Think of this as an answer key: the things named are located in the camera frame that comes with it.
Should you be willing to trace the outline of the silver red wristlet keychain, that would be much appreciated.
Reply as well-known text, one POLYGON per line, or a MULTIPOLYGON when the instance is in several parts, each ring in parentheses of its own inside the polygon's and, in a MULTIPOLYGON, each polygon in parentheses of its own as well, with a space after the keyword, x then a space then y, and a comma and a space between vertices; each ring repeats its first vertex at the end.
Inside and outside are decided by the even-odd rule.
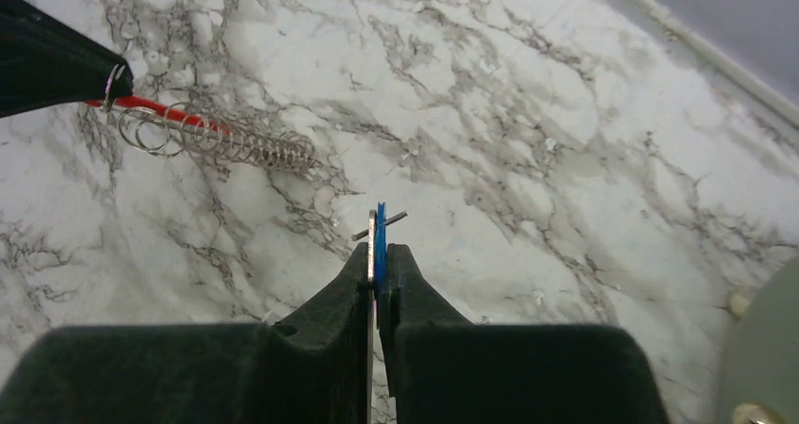
POLYGON ((122 140, 155 157, 188 154, 268 171, 308 171, 318 165, 316 149, 304 136, 245 126, 189 102, 163 105, 131 96, 87 104, 112 113, 122 140))

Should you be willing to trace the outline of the blue capped key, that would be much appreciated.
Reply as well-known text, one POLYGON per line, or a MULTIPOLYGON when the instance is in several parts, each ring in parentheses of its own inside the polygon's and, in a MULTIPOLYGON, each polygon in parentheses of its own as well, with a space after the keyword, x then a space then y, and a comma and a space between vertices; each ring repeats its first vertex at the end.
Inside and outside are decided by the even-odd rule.
POLYGON ((388 216, 386 202, 377 202, 375 209, 369 210, 367 228, 351 235, 351 241, 364 239, 367 244, 367 283, 372 299, 372 316, 377 324, 379 315, 379 297, 386 276, 387 265, 387 231, 386 228, 408 216, 407 211, 388 216))

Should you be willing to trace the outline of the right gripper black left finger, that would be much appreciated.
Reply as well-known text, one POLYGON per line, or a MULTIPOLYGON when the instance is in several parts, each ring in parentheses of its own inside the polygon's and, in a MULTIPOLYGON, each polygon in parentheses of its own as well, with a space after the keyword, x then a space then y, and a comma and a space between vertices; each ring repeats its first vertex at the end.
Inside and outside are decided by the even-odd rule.
POLYGON ((367 423, 367 247, 274 324, 69 326, 1 391, 5 423, 367 423))

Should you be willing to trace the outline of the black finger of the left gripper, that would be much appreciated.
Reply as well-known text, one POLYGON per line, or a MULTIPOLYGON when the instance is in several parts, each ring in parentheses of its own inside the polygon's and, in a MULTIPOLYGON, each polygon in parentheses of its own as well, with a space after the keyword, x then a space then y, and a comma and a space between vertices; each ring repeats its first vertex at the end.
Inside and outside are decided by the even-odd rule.
POLYGON ((128 62, 25 0, 1 0, 1 116, 134 94, 128 62))

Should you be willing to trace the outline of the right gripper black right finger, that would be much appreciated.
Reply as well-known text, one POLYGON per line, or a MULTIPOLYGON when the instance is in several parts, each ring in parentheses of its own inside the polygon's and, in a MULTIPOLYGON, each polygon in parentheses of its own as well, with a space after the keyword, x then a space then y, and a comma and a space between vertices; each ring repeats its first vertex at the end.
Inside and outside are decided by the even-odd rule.
POLYGON ((664 423, 650 364, 601 324, 476 324, 409 247, 377 251, 377 318, 400 423, 664 423))

